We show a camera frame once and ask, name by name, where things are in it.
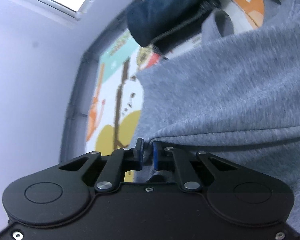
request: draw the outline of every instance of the gray garment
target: gray garment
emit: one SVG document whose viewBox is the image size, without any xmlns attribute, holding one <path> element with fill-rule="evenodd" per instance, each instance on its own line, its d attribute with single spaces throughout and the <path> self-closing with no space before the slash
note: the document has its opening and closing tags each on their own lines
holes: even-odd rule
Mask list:
<svg viewBox="0 0 300 240">
<path fill-rule="evenodd" d="M 281 179 L 295 194 L 288 223 L 300 232 L 300 0 L 264 3 L 258 30 L 208 35 L 216 40 L 138 73 L 145 95 L 131 145 L 144 138 L 148 162 L 159 140 Z M 153 174 L 145 167 L 135 181 Z"/>
</svg>

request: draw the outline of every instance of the play mat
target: play mat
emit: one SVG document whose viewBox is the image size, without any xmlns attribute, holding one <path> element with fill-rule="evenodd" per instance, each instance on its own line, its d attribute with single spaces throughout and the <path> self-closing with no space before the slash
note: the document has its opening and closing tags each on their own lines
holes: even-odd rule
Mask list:
<svg viewBox="0 0 300 240">
<path fill-rule="evenodd" d="M 233 21 L 235 33 L 262 25 L 262 0 L 221 0 L 221 4 Z M 200 44 L 200 35 L 195 36 L 166 57 L 179 56 Z M 99 151 L 102 155 L 109 155 L 114 149 L 129 145 L 143 104 L 143 89 L 135 74 L 159 60 L 151 47 L 140 47 L 128 30 L 104 51 L 99 59 L 89 112 L 86 152 Z M 125 181 L 132 179 L 133 172 L 127 172 Z"/>
</svg>

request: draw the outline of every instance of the black fabric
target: black fabric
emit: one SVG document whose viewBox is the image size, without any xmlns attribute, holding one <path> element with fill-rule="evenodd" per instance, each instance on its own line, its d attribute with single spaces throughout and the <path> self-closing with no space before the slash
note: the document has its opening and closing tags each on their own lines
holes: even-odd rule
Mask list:
<svg viewBox="0 0 300 240">
<path fill-rule="evenodd" d="M 218 0 L 148 0 L 130 5 L 127 24 L 136 42 L 154 45 L 159 54 L 200 32 L 201 23 Z"/>
</svg>

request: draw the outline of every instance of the silver screw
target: silver screw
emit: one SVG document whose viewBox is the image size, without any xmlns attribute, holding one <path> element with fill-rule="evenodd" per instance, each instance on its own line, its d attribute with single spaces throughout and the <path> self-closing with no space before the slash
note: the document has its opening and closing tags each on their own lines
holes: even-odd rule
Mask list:
<svg viewBox="0 0 300 240">
<path fill-rule="evenodd" d="M 146 191 L 146 192 L 152 192 L 153 190 L 154 190 L 153 187 L 146 187 L 146 188 L 145 188 L 145 191 Z"/>
<path fill-rule="evenodd" d="M 200 184 L 195 181 L 188 181 L 184 184 L 186 189 L 197 189 L 200 187 Z"/>
<path fill-rule="evenodd" d="M 102 181 L 97 184 L 98 189 L 110 189 L 112 187 L 112 183 L 109 181 Z"/>
<path fill-rule="evenodd" d="M 15 240 L 22 240 L 23 239 L 23 234 L 18 232 L 18 231 L 15 231 L 15 232 L 12 233 L 12 237 Z"/>
<path fill-rule="evenodd" d="M 275 235 L 275 240 L 283 240 L 286 237 L 284 232 L 279 232 Z"/>
</svg>

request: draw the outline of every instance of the screw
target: screw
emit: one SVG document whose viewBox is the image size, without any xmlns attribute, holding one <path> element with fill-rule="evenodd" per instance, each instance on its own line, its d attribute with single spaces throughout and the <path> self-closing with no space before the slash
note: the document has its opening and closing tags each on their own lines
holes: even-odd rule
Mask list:
<svg viewBox="0 0 300 240">
<path fill-rule="evenodd" d="M 275 240 L 283 240 L 286 237 L 284 232 L 279 232 L 275 235 Z"/>
<path fill-rule="evenodd" d="M 15 231 L 15 232 L 12 233 L 12 237 L 15 240 L 22 240 L 23 239 L 23 234 L 18 232 L 18 231 Z"/>
<path fill-rule="evenodd" d="M 97 184 L 98 189 L 110 189 L 112 187 L 112 183 L 109 181 L 102 181 Z"/>
<path fill-rule="evenodd" d="M 153 187 L 146 187 L 146 188 L 145 188 L 145 191 L 146 191 L 146 192 L 152 192 L 153 190 L 154 190 Z"/>
<path fill-rule="evenodd" d="M 200 187 L 200 184 L 195 181 L 188 181 L 184 184 L 186 189 L 197 189 Z"/>
</svg>

